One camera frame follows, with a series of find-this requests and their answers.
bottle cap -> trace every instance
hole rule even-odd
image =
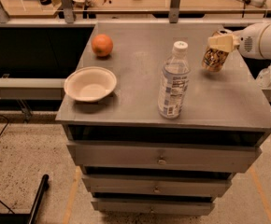
[[[176,55],[182,55],[186,53],[186,50],[188,48],[188,44],[184,41],[177,41],[174,43],[172,52]]]

white bowl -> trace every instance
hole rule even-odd
[[[115,90],[116,76],[102,67],[86,67],[72,73],[64,82],[64,92],[72,99],[96,102]]]

yellow line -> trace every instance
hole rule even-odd
[[[76,167],[76,173],[75,173],[74,180],[71,186],[71,190],[70,190],[70,194],[69,194],[69,198],[67,202],[67,207],[64,212],[63,224],[69,223],[71,212],[72,212],[72,206],[76,198],[76,194],[78,191],[78,182],[80,181],[80,179],[81,179],[81,171],[79,167]]]
[[[259,195],[260,195],[260,197],[261,197],[261,200],[262,200],[262,202],[263,202],[264,210],[265,210],[265,212],[266,212],[266,214],[267,214],[267,217],[268,217],[268,219],[269,219],[269,221],[270,221],[270,223],[271,223],[271,208],[270,208],[269,202],[268,202],[268,200],[267,200],[267,198],[266,198],[266,195],[265,195],[265,193],[264,193],[264,190],[263,190],[263,187],[262,187],[262,185],[261,185],[261,182],[260,182],[260,180],[259,180],[259,178],[258,178],[258,175],[257,175],[257,173],[256,173],[256,170],[251,166],[251,167],[249,168],[249,171],[250,171],[250,174],[251,174],[251,176],[252,176],[252,178],[253,178],[253,181],[254,181],[254,183],[255,183],[255,186],[256,186],[256,188],[257,188],[257,190],[258,190],[258,193],[259,193]]]

gray cabinet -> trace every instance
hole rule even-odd
[[[64,126],[73,161],[81,167],[85,188],[93,195],[93,208],[209,214],[234,175],[245,173],[261,155],[261,144],[271,134],[270,105],[261,89],[236,51],[219,74],[202,70],[202,56],[197,54],[203,54],[218,25],[100,22],[93,35],[98,26],[117,49],[102,60],[87,46],[78,68],[111,69],[117,88],[93,104],[65,96],[56,118]],[[189,43],[193,68],[182,113],[169,120],[157,111],[155,74],[172,49],[162,40],[177,38]]]

black pipe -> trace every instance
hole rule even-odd
[[[38,192],[36,194],[36,197],[35,197],[31,212],[30,212],[30,218],[29,218],[29,221],[27,222],[28,224],[35,223],[36,214],[37,214],[39,206],[41,204],[41,200],[42,200],[44,191],[46,191],[48,188],[49,188],[49,176],[43,175],[42,181],[39,185]]]

